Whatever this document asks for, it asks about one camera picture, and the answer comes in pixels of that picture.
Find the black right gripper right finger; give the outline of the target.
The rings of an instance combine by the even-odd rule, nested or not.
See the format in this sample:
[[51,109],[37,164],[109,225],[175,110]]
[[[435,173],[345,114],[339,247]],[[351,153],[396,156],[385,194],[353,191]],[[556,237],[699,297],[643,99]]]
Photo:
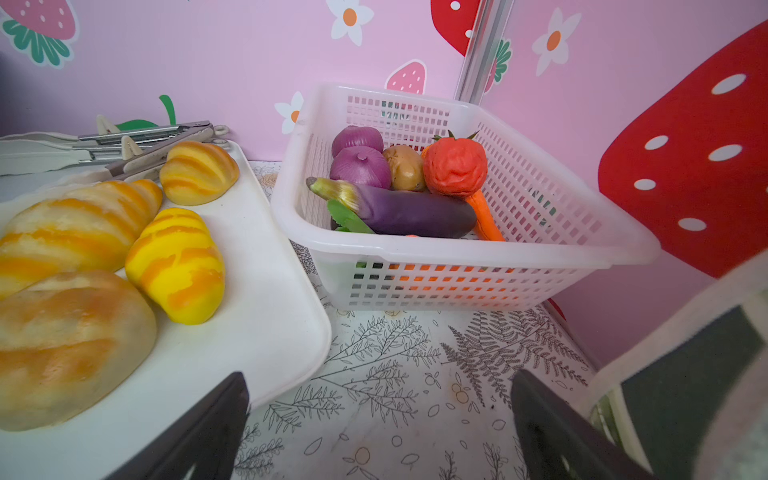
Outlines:
[[532,479],[651,479],[534,374],[518,371],[510,394],[516,432]]

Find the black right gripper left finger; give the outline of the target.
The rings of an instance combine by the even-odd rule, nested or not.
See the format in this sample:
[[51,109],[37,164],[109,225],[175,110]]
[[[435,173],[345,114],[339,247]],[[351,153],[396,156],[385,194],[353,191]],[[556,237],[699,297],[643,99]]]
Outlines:
[[249,392],[233,372],[111,479],[229,479],[247,420]]

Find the beige canvas tote bag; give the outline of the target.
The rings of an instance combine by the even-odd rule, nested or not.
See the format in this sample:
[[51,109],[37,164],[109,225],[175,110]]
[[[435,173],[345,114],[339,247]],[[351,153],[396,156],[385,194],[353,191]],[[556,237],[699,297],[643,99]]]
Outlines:
[[767,254],[602,368],[577,411],[657,479],[767,476]]

